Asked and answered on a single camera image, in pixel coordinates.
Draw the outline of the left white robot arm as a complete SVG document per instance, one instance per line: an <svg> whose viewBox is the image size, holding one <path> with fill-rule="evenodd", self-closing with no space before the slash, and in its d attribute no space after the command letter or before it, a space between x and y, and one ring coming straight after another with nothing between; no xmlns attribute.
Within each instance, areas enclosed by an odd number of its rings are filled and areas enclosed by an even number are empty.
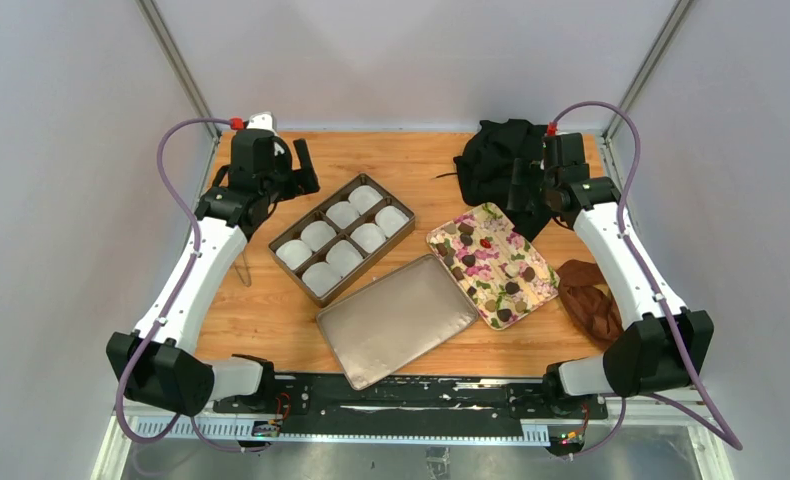
<svg viewBox="0 0 790 480"><path fill-rule="evenodd" d="M194 355L218 289L256 230L283 201L318 192L305 139L285 142L270 128L243 128L229 164L190 213L187 247L152 307L130 333L115 332L106 355L125 399L193 417L209 402L238 396L254 413L277 400L271 363L234 354L213 365Z"/></svg>

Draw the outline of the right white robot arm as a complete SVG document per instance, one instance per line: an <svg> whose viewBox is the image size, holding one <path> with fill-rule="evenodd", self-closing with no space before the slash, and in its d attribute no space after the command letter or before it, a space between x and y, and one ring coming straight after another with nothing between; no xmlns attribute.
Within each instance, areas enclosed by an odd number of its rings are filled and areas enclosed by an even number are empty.
<svg viewBox="0 0 790 480"><path fill-rule="evenodd" d="M701 369L714 326L668 286L640 245L621 194L608 177L593 178L579 133L550 133L539 161L514 162L508 207L546 207L587 246L612 293L622 332L607 350L556 363L543 378L542 403L567 417L589 395L640 394L691 385Z"/></svg>

